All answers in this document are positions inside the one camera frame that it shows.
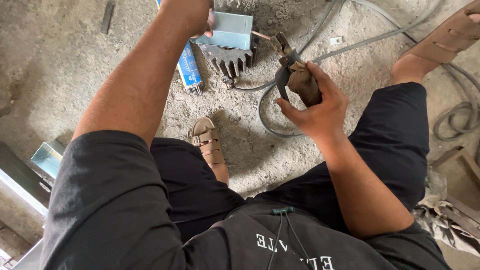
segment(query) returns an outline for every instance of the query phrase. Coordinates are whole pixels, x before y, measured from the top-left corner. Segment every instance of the sandal buckle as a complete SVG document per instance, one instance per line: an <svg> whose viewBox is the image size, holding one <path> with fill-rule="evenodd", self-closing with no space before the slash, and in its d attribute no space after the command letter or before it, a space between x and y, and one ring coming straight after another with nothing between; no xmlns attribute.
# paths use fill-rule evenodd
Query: sandal buckle
<svg viewBox="0 0 480 270"><path fill-rule="evenodd" d="M192 142L194 145L200 144L201 143L200 137L199 136L192 137Z"/></svg>

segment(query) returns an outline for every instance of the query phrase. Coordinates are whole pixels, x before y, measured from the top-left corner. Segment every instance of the dirty floor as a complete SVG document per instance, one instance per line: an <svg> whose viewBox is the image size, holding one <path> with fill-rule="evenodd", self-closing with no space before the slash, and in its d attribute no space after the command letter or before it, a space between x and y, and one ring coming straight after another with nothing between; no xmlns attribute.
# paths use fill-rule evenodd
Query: dirty floor
<svg viewBox="0 0 480 270"><path fill-rule="evenodd" d="M0 140L39 174L44 175L29 161L35 150L43 141L55 138L63 144L69 142L103 80L132 49L157 11L154 0L117 0L109 34L104 35L100 25L106 2L0 0ZM433 4L433 0L372 2L403 25L423 15ZM411 33L421 39L468 2L444 0ZM285 32L291 45L298 47L326 5L324 0L217 0L216 10L253 15L261 32L269 36ZM347 0L341 10L339 4L334 7L302 57L311 60L386 32L389 28L369 10ZM344 43L331 46L330 38L339 36L343 36ZM186 94L176 74L158 136L186 139L196 119L213 117L221 132L230 187L243 196L275 187L322 162L322 155L309 138L282 139L268 134L256 119L261 93L227 90L222 77L208 65L198 47L193 47L205 82L203 99ZM390 68L407 48L406 38L396 36L322 61L321 67L350 99L345 121L348 134L354 130L372 92L389 85ZM454 62L480 80L479 55L477 43ZM238 86L255 87L271 80L277 59L262 40L256 64L239 78ZM441 68L427 75L424 85L428 90L430 127L441 113L467 100ZM264 100L265 122L276 131L295 134L296 128L272 104L278 96L272 91ZM431 135L428 159L436 160L457 145L474 154L478 141L478 132L449 143Z"/></svg>

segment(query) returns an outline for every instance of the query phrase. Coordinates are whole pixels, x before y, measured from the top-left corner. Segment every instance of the brown cloth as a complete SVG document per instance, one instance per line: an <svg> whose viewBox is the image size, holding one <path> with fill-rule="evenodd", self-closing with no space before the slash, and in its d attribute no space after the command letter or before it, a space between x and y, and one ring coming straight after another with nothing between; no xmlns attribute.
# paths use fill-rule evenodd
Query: brown cloth
<svg viewBox="0 0 480 270"><path fill-rule="evenodd" d="M287 83L290 91L298 94L307 107L320 104L322 102L322 93L318 89L312 73L308 71L306 63L304 61L295 61L295 64L290 68L295 70Z"/></svg>

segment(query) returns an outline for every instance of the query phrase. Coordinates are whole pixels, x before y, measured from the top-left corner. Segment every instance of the hand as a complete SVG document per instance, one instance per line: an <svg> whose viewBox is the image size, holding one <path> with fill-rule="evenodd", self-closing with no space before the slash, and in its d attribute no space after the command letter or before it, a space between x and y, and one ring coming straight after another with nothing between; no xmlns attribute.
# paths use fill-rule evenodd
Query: hand
<svg viewBox="0 0 480 270"><path fill-rule="evenodd" d="M167 10L172 15L173 23L183 24L189 29L191 37L205 34L213 36L211 25L213 22L213 0L162 0L160 10Z"/></svg>
<svg viewBox="0 0 480 270"><path fill-rule="evenodd" d="M346 138L343 122L348 105L348 97L336 86L319 66L309 61L308 70L317 81L322 93L322 103L298 110L283 98L276 100L282 113L320 147Z"/></svg>

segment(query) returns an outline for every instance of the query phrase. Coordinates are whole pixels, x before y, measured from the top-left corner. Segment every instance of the sandal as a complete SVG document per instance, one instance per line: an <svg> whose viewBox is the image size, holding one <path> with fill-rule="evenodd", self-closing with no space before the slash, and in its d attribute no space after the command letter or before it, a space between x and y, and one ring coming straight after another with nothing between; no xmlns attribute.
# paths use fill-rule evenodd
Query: sandal
<svg viewBox="0 0 480 270"><path fill-rule="evenodd" d="M480 24L468 16L480 14L480 0L474 0L450 16L426 38L407 50L399 59L413 54L437 63L452 61L480 39Z"/></svg>
<svg viewBox="0 0 480 270"><path fill-rule="evenodd" d="M210 117L202 117L195 122L190 143L199 147L202 154L206 151L212 151L211 154L204 156L208 165L225 163L220 147L220 136Z"/></svg>

